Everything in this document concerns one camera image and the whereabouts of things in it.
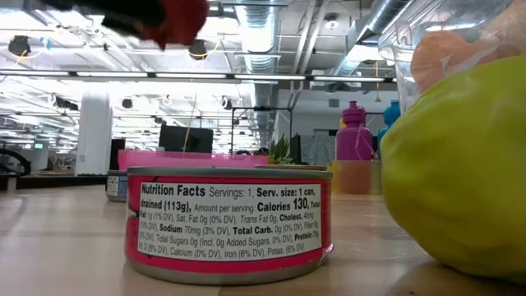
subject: small can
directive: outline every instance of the small can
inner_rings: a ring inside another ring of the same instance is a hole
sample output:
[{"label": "small can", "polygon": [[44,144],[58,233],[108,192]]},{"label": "small can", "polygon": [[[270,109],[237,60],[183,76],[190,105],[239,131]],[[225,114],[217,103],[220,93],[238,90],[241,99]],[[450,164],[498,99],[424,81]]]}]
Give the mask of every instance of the small can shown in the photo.
[{"label": "small can", "polygon": [[332,173],[130,168],[132,268],[185,284],[262,284],[315,270],[332,252]]},{"label": "small can", "polygon": [[126,202],[128,187],[127,172],[109,171],[106,180],[106,196],[109,201]]}]

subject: metal duct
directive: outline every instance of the metal duct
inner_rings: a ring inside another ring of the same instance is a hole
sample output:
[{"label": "metal duct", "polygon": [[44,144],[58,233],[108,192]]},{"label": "metal duct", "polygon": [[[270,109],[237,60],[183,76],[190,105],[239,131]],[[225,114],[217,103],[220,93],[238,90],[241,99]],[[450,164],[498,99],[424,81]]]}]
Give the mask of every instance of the metal duct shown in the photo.
[{"label": "metal duct", "polygon": [[371,8],[371,13],[357,21],[353,21],[347,35],[349,49],[347,56],[332,71],[334,76],[351,76],[362,60],[353,57],[353,48],[356,44],[374,35],[379,35],[408,7],[413,0],[376,0]]},{"label": "metal duct", "polygon": [[[279,8],[267,6],[236,6],[236,13],[241,24],[242,49],[248,53],[262,53],[261,56],[246,56],[245,64],[249,73],[272,73],[276,68],[276,58],[265,56],[273,53],[277,47]],[[251,99],[254,106],[275,107],[278,103],[278,87],[274,84],[254,83],[251,86]],[[262,145],[266,144],[271,134],[269,114],[256,113],[256,125],[260,130]]]}]

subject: wooden table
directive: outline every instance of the wooden table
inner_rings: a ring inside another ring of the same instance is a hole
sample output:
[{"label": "wooden table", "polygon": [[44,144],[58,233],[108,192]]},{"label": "wooden table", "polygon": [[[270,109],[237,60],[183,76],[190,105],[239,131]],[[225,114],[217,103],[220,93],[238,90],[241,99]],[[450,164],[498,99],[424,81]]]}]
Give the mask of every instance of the wooden table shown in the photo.
[{"label": "wooden table", "polygon": [[380,197],[333,197],[330,260],[276,284],[200,287],[154,280],[125,264],[125,207],[104,187],[0,196],[0,294],[132,295],[526,295],[435,263],[390,218]]}]

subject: blue bottle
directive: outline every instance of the blue bottle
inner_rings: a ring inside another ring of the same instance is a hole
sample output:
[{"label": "blue bottle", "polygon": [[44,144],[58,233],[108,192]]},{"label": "blue bottle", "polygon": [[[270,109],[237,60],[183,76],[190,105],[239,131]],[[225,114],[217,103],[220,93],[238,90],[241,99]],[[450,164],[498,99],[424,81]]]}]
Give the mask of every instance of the blue bottle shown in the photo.
[{"label": "blue bottle", "polygon": [[391,101],[391,106],[387,107],[384,111],[384,123],[387,125],[386,128],[381,129],[378,132],[378,147],[380,147],[381,138],[391,128],[396,119],[400,117],[400,103],[397,99]]}]

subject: red can label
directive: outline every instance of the red can label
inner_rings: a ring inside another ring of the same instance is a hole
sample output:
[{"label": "red can label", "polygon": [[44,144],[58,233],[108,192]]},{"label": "red can label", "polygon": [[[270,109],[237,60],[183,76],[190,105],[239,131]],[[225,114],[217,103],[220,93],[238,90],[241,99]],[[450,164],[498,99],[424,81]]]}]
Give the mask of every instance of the red can label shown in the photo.
[{"label": "red can label", "polygon": [[328,181],[221,181],[130,177],[127,255],[164,269],[214,273],[321,259],[330,244]]}]

